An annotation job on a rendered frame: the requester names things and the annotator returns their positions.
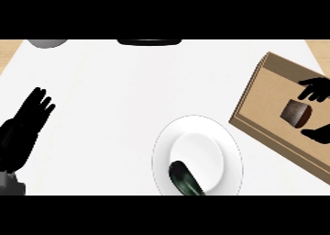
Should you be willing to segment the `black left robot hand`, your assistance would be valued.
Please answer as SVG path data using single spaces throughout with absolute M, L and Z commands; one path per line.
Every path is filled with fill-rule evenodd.
M 37 87 L 15 117 L 0 127 L 0 172 L 15 173 L 25 166 L 54 108 L 46 90 Z

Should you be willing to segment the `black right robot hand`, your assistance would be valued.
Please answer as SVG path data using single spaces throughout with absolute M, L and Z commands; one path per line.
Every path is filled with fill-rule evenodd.
M 308 98 L 310 101 L 321 103 L 330 97 L 330 79 L 317 77 L 299 81 L 298 84 L 305 86 L 305 90 L 298 96 L 299 100 Z M 304 129 L 301 133 L 320 144 L 330 143 L 330 124 L 317 129 Z

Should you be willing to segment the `brown cupcake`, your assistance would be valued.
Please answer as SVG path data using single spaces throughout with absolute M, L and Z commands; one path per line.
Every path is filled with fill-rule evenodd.
M 283 109 L 280 118 L 283 118 L 287 121 L 287 123 L 296 129 L 299 129 L 310 120 L 311 113 L 312 113 L 311 105 L 290 99 Z

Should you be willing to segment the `cardboard box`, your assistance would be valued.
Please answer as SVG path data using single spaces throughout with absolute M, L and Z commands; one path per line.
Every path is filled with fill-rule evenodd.
M 330 144 L 302 135 L 282 118 L 304 91 L 299 82 L 320 74 L 274 53 L 256 66 L 230 124 L 330 185 Z

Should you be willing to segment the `white plate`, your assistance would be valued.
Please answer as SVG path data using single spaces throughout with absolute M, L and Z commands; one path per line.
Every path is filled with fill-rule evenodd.
M 162 195 L 180 196 L 169 166 L 181 161 L 208 196 L 239 194 L 243 165 L 237 143 L 223 125 L 208 117 L 186 116 L 162 130 L 153 148 L 153 176 Z

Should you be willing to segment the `grey round object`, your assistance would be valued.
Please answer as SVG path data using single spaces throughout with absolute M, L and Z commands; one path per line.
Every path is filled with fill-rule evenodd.
M 31 39 L 29 43 L 40 49 L 50 49 L 66 42 L 66 39 Z

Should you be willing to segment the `dark green vegetable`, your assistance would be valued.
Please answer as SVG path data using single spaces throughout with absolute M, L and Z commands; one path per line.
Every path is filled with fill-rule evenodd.
M 184 196 L 205 195 L 205 191 L 181 161 L 175 161 L 169 165 L 169 178 L 177 190 Z

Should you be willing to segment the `black rounded object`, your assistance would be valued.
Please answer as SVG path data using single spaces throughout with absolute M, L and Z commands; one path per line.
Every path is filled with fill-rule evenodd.
M 172 46 L 181 39 L 116 39 L 122 45 L 130 46 Z

